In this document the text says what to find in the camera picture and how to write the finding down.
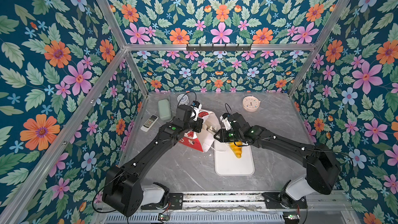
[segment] clock face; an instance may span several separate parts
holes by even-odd
[[[255,109],[260,106],[260,101],[253,96],[247,96],[243,99],[243,105],[247,108]]]

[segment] white tray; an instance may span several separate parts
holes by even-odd
[[[220,151],[214,152],[214,165],[217,175],[238,176],[252,175],[254,173],[254,162],[250,146],[242,147],[241,158],[235,156],[228,144],[214,140],[214,148]]]

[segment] orange flower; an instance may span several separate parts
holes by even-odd
[[[253,36],[254,44],[268,44],[273,36],[272,30],[268,30],[268,28],[263,28],[263,30],[257,30],[256,35]]]
[[[220,20],[220,22],[224,22],[228,18],[229,10],[226,8],[226,5],[220,5],[216,10],[216,18]]]
[[[170,34],[170,41],[173,41],[173,44],[188,44],[189,36],[186,30],[176,28],[176,30],[172,30]]]
[[[216,82],[214,82],[214,86],[218,88],[222,87],[222,84],[223,84],[222,80],[216,80]]]
[[[115,51],[113,50],[113,45],[108,40],[102,40],[99,50],[102,52],[102,58],[108,63],[113,60],[115,56]]]
[[[30,26],[32,26],[32,28],[35,29],[35,30],[39,30],[39,29],[37,28],[37,25],[35,25],[34,22],[30,22]]]
[[[131,7],[131,5],[123,5],[122,6],[122,14],[123,17],[130,22],[137,22],[140,15],[137,13],[137,9],[135,7]]]
[[[124,132],[124,128],[126,127],[126,122],[124,121],[124,119],[119,119],[119,121],[117,122],[116,125],[116,133],[118,135],[122,135]]]
[[[65,47],[65,43],[57,42],[55,40],[51,41],[51,46],[46,45],[44,47],[46,53],[44,53],[44,57],[47,60],[50,60],[50,64],[54,67],[58,66],[59,68],[63,68],[64,65],[68,65],[72,57],[70,56],[70,50],[68,47]]]
[[[160,83],[160,81],[158,81],[158,80],[152,80],[150,82],[150,84],[154,88],[161,88],[162,87],[162,83]]]
[[[324,12],[323,4],[319,5],[316,4],[314,7],[311,7],[307,14],[305,15],[307,17],[307,21],[314,22],[316,19],[321,17],[321,14]]]
[[[328,46],[328,50],[326,51],[326,60],[328,62],[335,62],[336,60],[340,59],[341,57],[341,52],[343,52],[343,46],[341,46],[343,43],[340,40],[335,40]]]
[[[235,12],[241,12],[242,11],[242,7],[240,5],[236,5],[234,8]]]
[[[296,107],[297,112],[300,112],[300,105],[297,102],[295,102],[295,107]]]
[[[325,123],[323,122],[322,119],[317,118],[317,119],[315,120],[314,127],[315,127],[315,129],[316,129],[318,132],[321,132],[321,131],[324,130]]]
[[[396,132],[394,132],[394,137],[398,140],[398,122],[392,122],[391,129],[396,131]]]
[[[392,42],[388,41],[383,44],[383,47],[379,47],[377,50],[378,55],[376,56],[376,60],[380,60],[381,64],[392,64],[394,63],[394,59],[398,59],[398,40],[392,40]]]
[[[376,219],[375,215],[372,213],[365,213],[363,221],[366,224],[381,224],[381,221],[379,219]]]
[[[137,112],[140,112],[140,110],[141,110],[141,107],[142,107],[142,101],[140,101],[140,102],[138,103]]]
[[[210,5],[205,7],[205,12],[211,12],[211,6]]]
[[[21,135],[21,141],[28,141],[25,144],[29,150],[36,149],[37,145],[39,150],[45,150],[49,147],[49,143],[52,144],[54,139],[57,137],[55,134],[59,133],[59,124],[55,124],[57,120],[50,116],[47,119],[47,115],[38,114],[36,115],[36,121],[32,118],[28,119],[24,124],[28,130],[23,130]]]
[[[82,205],[79,207],[79,211],[84,211],[86,209],[87,202],[83,202]]]
[[[281,79],[281,80],[276,82],[276,87],[285,87],[286,84],[287,84],[287,80]]]

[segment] beige round clock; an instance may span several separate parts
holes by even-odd
[[[243,99],[242,106],[247,112],[255,112],[260,106],[260,101],[254,96],[247,96]]]

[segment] wallpaper wall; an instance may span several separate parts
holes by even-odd
[[[398,221],[397,5],[351,0],[295,95],[313,140],[349,154],[336,186],[366,224]]]
[[[337,0],[109,0],[133,44],[311,43]]]
[[[0,211],[118,47],[95,0],[0,0]],[[88,223],[141,106],[123,61],[18,223]]]

